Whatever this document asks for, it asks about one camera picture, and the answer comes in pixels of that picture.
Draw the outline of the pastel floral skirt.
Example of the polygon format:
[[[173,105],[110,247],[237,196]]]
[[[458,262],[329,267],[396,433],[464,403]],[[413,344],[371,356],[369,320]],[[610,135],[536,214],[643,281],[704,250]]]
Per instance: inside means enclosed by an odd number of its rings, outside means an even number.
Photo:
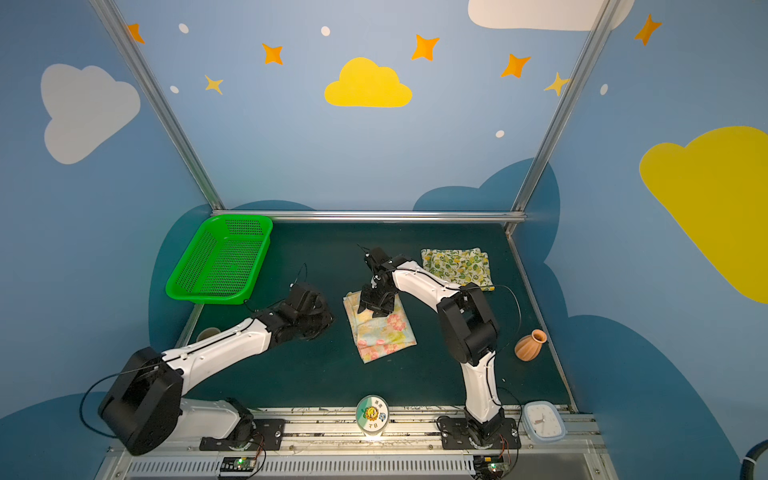
[[[367,309],[358,313],[360,292],[348,293],[343,305],[353,341],[365,364],[417,344],[399,296],[395,297],[393,312],[386,317],[374,317]]]

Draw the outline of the lemon print skirt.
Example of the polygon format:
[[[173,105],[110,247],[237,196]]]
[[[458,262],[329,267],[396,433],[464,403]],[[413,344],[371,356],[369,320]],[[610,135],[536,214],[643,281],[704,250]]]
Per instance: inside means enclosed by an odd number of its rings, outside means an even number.
[[[422,249],[421,258],[423,268],[438,278],[462,286],[473,283],[483,291],[495,289],[488,254],[479,248]]]

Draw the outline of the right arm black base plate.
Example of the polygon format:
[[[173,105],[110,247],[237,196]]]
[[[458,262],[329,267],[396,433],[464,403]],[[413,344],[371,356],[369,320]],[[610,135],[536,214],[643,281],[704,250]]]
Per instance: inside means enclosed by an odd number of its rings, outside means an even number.
[[[521,447],[517,424],[513,419],[504,419],[499,429],[487,440],[475,442],[465,418],[439,416],[435,425],[444,450],[517,450]]]

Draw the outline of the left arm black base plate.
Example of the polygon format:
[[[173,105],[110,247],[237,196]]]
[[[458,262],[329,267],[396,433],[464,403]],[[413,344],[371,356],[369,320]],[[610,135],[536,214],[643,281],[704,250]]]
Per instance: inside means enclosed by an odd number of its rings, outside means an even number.
[[[259,449],[277,451],[280,449],[285,421],[282,419],[240,420],[227,435],[203,437],[199,444],[201,451],[256,452]]]

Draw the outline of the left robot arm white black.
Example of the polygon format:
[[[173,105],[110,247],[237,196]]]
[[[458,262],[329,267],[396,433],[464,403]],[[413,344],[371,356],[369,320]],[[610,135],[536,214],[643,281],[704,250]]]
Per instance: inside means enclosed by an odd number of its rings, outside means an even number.
[[[251,411],[228,398],[223,407],[187,406],[184,396],[202,381],[249,357],[294,339],[310,341],[334,321],[323,293],[294,282],[286,298],[256,310],[233,327],[184,347],[133,353],[102,399],[98,417],[107,431],[87,430],[117,439],[133,455],[146,454],[173,436],[199,438],[214,450],[264,449],[266,440]]]

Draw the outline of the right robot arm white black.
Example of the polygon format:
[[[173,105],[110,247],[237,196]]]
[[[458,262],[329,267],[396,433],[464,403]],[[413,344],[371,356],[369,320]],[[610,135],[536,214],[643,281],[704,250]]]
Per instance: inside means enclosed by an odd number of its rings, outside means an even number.
[[[405,293],[436,312],[445,345],[462,369],[469,439],[481,448],[491,446],[505,422],[495,377],[500,326],[481,287],[442,279],[379,247],[364,253],[372,278],[361,289],[358,311],[387,317],[394,312],[396,296]]]

